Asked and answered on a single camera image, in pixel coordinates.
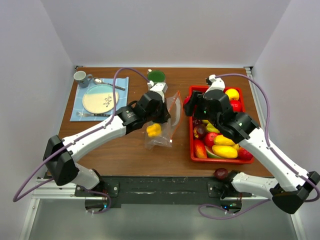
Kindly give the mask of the yellow bell pepper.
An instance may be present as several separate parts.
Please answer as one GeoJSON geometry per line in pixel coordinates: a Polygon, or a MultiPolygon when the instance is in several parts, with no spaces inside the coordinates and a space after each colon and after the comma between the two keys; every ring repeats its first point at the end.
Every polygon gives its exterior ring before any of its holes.
{"type": "Polygon", "coordinates": [[[149,138],[155,138],[162,134],[162,127],[159,123],[154,123],[146,128],[146,133],[149,138]]]}

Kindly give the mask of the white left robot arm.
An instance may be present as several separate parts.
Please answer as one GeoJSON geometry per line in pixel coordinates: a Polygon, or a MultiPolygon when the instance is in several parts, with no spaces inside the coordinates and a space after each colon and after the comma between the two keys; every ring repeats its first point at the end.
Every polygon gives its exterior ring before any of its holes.
{"type": "Polygon", "coordinates": [[[146,123],[163,124],[170,114],[161,91],[149,90],[135,105],[127,105],[99,124],[78,134],[60,139],[52,136],[45,149],[43,161],[57,186],[74,183],[92,196],[99,196],[104,184],[97,171],[87,169],[78,160],[97,147],[141,129],[146,123]]]}

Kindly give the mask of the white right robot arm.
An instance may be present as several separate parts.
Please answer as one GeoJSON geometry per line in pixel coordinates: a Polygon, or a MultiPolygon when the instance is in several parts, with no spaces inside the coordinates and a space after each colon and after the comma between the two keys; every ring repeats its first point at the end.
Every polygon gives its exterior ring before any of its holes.
{"type": "Polygon", "coordinates": [[[192,91],[183,109],[188,117],[208,120],[220,133],[251,153],[272,173],[271,178],[232,171],[223,183],[230,197],[238,192],[252,193],[269,200],[282,211],[295,214],[307,203],[312,191],[318,192],[320,175],[294,163],[274,145],[259,124],[245,112],[236,112],[229,97],[220,89],[192,91]]]}

